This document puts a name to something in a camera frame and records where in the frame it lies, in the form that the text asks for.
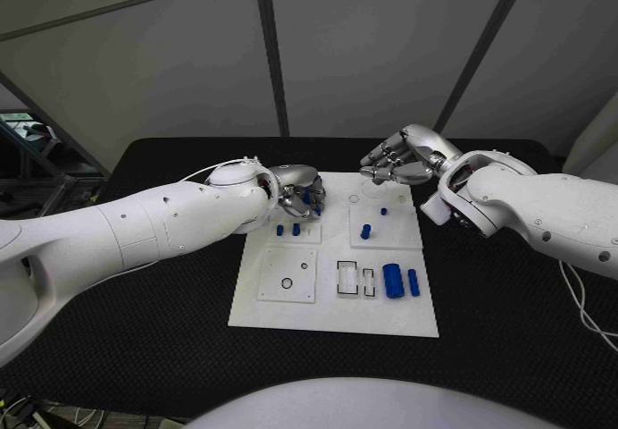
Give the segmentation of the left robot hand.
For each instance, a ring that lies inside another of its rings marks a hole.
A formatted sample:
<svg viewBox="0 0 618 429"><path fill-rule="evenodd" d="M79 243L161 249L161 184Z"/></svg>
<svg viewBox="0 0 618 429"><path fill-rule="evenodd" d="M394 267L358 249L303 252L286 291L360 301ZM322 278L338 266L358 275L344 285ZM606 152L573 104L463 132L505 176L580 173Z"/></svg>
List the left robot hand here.
<svg viewBox="0 0 618 429"><path fill-rule="evenodd" d="M283 164L269 171L276 179L278 206L296 218L319 217L325 188L316 169L303 164Z"/></svg>

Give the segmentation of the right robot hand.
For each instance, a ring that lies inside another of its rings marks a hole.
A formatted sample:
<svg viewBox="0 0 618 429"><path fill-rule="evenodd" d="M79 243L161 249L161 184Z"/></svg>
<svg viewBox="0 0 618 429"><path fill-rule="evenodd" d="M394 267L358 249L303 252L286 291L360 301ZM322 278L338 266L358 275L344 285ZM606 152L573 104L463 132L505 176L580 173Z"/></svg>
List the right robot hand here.
<svg viewBox="0 0 618 429"><path fill-rule="evenodd" d="M391 181L414 186L440 178L462 154L437 132L410 124L370 150L358 172L375 185Z"/></svg>

